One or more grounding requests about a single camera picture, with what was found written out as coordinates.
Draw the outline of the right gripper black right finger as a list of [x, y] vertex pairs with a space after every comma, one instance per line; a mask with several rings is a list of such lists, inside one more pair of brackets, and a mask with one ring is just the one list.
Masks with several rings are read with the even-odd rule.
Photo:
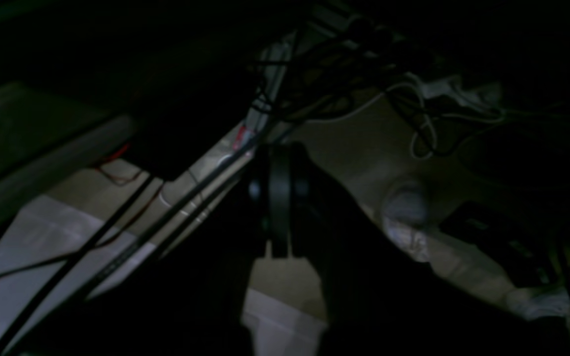
[[337, 180], [292, 145], [308, 192], [291, 212], [294, 248], [318, 273], [329, 326], [320, 356], [570, 356], [563, 317], [526, 321], [415, 262]]

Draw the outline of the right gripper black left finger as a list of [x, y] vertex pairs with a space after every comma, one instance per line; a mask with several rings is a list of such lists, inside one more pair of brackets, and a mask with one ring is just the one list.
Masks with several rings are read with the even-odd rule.
[[260, 148], [215, 210], [163, 258], [138, 273], [146, 303], [134, 356], [251, 356], [241, 315], [251, 269], [265, 253], [259, 198], [268, 168]]

